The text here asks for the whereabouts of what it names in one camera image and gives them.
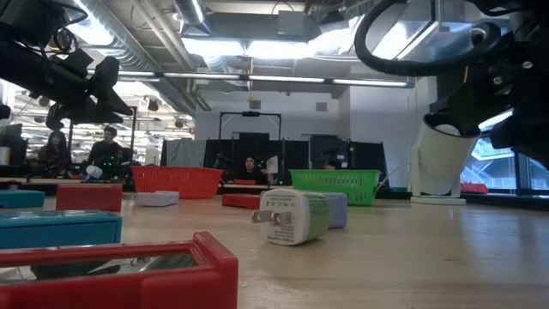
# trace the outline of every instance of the black cable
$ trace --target black cable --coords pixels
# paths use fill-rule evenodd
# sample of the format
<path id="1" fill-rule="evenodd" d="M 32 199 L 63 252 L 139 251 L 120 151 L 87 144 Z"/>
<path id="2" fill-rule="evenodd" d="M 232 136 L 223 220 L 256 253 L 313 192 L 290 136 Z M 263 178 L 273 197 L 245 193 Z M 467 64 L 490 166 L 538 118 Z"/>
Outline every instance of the black cable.
<path id="1" fill-rule="evenodd" d="M 503 15 L 507 15 L 507 14 L 512 14 L 512 13 L 524 11 L 523 8 L 504 9 L 504 10 L 499 10 L 499 11 L 492 11 L 492 10 L 489 10 L 489 9 L 482 9 L 479 6 L 477 6 L 477 8 L 479 8 L 479 11 L 482 12 L 482 14 L 484 14 L 486 16 L 490 16 L 490 17 L 499 17 L 499 16 L 503 16 Z"/>
<path id="2" fill-rule="evenodd" d="M 374 21 L 398 0 L 382 0 L 362 20 L 354 37 L 354 48 L 357 57 L 368 67 L 386 74 L 398 76 L 436 76 L 457 67 L 467 66 L 481 60 L 488 52 L 496 48 L 501 39 L 501 29 L 492 23 L 481 23 L 474 26 L 483 33 L 484 39 L 472 50 L 457 57 L 437 60 L 431 63 L 415 61 L 392 61 L 378 58 L 366 47 L 366 35 Z"/>
<path id="3" fill-rule="evenodd" d="M 85 10 L 81 9 L 81 8 L 78 8 L 74 5 L 70 5 L 70 4 L 66 4 L 66 3 L 57 3 L 59 4 L 60 7 L 62 8 L 66 8 L 66 9 L 72 9 L 78 13 L 81 14 L 80 17 L 72 20 L 72 21 L 69 21 L 69 25 L 72 25 L 72 24 L 76 24 L 76 23 L 79 23 L 79 22 L 82 22 L 82 21 L 85 21 L 87 18 L 88 18 L 88 14 L 86 13 Z"/>

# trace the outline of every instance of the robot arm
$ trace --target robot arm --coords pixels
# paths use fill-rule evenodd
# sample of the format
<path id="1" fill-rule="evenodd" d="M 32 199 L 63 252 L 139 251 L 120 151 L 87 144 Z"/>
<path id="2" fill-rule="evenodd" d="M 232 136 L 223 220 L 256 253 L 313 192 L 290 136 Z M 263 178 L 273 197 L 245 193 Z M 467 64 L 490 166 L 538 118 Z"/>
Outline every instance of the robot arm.
<path id="1" fill-rule="evenodd" d="M 549 16 L 542 8 L 544 2 L 468 1 L 485 15 L 510 15 L 512 31 L 502 36 L 497 25 L 483 22 L 470 33 L 474 48 L 456 58 L 431 63 L 382 59 L 367 50 L 365 37 L 371 24 L 396 2 L 383 0 L 358 27 L 354 41 L 357 56 L 374 70 L 399 76 L 436 76 L 467 67 L 466 81 L 446 98 L 449 113 L 458 124 L 467 130 L 513 108 L 513 115 L 492 129 L 492 146 L 513 148 L 549 167 L 549 105 L 545 95 Z"/>

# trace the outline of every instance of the white charger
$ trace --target white charger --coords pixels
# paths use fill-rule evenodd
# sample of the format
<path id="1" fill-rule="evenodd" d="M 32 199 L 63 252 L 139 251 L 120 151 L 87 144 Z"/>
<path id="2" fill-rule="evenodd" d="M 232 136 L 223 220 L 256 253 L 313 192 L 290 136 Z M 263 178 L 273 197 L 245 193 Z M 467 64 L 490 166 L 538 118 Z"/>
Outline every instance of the white charger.
<path id="1" fill-rule="evenodd" d="M 298 245 L 323 236 L 329 228 L 329 201 L 321 193 L 274 189 L 262 195 L 253 223 L 262 238 L 277 245 Z"/>

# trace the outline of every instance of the white wall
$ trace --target white wall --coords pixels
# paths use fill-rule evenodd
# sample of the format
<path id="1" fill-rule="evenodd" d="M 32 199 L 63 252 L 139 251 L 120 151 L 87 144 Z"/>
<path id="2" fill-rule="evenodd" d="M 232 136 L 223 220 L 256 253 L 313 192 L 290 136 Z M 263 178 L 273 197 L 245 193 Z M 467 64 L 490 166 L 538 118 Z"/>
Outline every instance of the white wall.
<path id="1" fill-rule="evenodd" d="M 202 97 L 212 107 L 212 112 L 196 113 L 195 139 L 217 139 L 219 136 L 220 112 L 249 111 L 248 92 L 202 92 Z M 282 137 L 289 140 L 301 140 L 310 134 L 339 134 L 338 100 L 333 100 L 330 94 L 306 94 L 258 92 L 253 93 L 256 100 L 262 102 L 258 112 L 282 114 Z M 327 112 L 316 112 L 316 103 L 328 103 Z M 230 139 L 241 132 L 269 133 L 271 140 L 278 137 L 278 118 L 264 117 L 247 118 L 239 115 L 223 117 L 222 139 Z"/>
<path id="2" fill-rule="evenodd" d="M 437 98 L 436 79 L 422 78 L 415 88 L 351 87 L 351 139 L 383 142 L 389 173 L 409 162 L 410 149 L 423 116 Z M 408 187 L 409 168 L 389 178 L 391 186 Z"/>

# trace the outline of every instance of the white box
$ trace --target white box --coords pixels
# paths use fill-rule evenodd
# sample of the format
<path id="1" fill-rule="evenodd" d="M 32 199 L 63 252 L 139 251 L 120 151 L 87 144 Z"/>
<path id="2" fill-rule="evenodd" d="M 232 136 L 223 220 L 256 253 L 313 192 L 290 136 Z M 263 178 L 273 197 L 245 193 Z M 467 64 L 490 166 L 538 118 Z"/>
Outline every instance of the white box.
<path id="1" fill-rule="evenodd" d="M 177 203 L 179 203 L 179 192 L 156 191 L 136 195 L 136 204 L 140 206 L 168 206 Z"/>

